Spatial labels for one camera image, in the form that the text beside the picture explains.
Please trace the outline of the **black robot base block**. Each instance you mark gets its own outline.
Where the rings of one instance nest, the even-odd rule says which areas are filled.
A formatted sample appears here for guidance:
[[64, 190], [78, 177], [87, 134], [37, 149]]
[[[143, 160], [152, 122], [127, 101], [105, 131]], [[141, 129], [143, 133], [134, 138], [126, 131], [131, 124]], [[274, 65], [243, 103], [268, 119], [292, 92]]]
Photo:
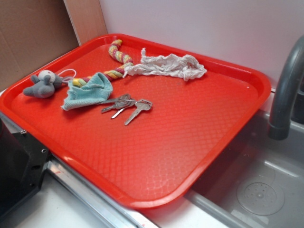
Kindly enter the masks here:
[[0, 219], [41, 189], [49, 149], [30, 133], [11, 133], [0, 122]]

